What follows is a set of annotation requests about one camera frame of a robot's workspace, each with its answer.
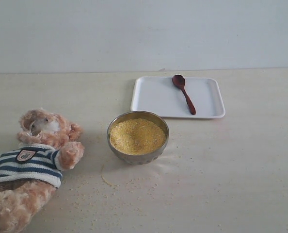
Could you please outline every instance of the spoon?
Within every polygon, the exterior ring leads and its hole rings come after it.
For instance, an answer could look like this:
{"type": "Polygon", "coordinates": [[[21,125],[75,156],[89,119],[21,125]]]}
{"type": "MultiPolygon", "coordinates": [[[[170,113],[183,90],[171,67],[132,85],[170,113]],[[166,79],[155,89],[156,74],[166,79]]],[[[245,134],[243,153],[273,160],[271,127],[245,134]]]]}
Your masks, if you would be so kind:
{"type": "Polygon", "coordinates": [[[196,115],[196,109],[194,108],[194,105],[193,105],[191,99],[189,98],[189,96],[187,95],[187,93],[185,91],[185,79],[184,79],[184,77],[180,74],[174,75],[172,77],[172,82],[178,89],[180,89],[183,92],[190,113],[192,115],[196,115]]]}

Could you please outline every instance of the white wall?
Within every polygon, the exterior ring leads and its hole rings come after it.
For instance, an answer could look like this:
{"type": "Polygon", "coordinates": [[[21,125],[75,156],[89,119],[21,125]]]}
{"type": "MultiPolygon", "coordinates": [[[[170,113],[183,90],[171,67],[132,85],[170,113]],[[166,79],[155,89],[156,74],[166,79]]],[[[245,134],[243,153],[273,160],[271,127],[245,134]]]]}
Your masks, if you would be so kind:
{"type": "Polygon", "coordinates": [[[0,73],[288,67],[288,0],[0,0],[0,73]]]}

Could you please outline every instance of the striped sweater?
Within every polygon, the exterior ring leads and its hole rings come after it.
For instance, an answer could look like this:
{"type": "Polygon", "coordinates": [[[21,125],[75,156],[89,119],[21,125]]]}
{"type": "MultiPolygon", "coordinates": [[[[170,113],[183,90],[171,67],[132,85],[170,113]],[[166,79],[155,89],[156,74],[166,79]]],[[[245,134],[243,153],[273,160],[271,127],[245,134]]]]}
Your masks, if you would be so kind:
{"type": "Polygon", "coordinates": [[[59,188],[63,169],[58,157],[59,150],[43,144],[0,154],[0,182],[37,179],[59,188]]]}

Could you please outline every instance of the tray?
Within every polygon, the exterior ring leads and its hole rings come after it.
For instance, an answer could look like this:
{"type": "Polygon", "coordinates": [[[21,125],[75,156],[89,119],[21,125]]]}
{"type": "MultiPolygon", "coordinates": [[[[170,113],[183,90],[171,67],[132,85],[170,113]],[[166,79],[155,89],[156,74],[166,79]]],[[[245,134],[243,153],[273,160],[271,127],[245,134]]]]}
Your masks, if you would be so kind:
{"type": "Polygon", "coordinates": [[[163,118],[222,118],[225,115],[218,83],[211,78],[185,77],[185,90],[197,113],[189,112],[183,93],[172,77],[140,77],[136,80],[131,111],[153,112],[163,118]]]}

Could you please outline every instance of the metal bowl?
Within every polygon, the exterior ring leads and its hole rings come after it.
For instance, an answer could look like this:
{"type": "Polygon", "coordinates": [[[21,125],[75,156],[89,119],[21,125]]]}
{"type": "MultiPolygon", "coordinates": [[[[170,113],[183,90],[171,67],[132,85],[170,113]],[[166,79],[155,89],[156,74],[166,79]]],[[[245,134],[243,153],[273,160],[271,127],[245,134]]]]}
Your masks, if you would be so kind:
{"type": "Polygon", "coordinates": [[[110,123],[107,129],[107,141],[111,150],[114,152],[114,154],[118,158],[132,165],[148,164],[152,162],[153,160],[157,159],[163,153],[165,147],[168,144],[168,140],[169,140],[169,127],[167,123],[160,116],[151,112],[146,112],[146,111],[132,111],[132,112],[124,113],[118,116],[117,118],[115,118],[110,123]],[[151,153],[147,153],[147,154],[142,154],[142,155],[129,155],[129,154],[125,154],[116,150],[115,147],[110,142],[111,130],[120,122],[124,122],[130,119],[138,119],[138,118],[150,120],[156,125],[158,125],[163,130],[165,137],[166,137],[164,144],[160,148],[156,149],[155,151],[151,153]]]}

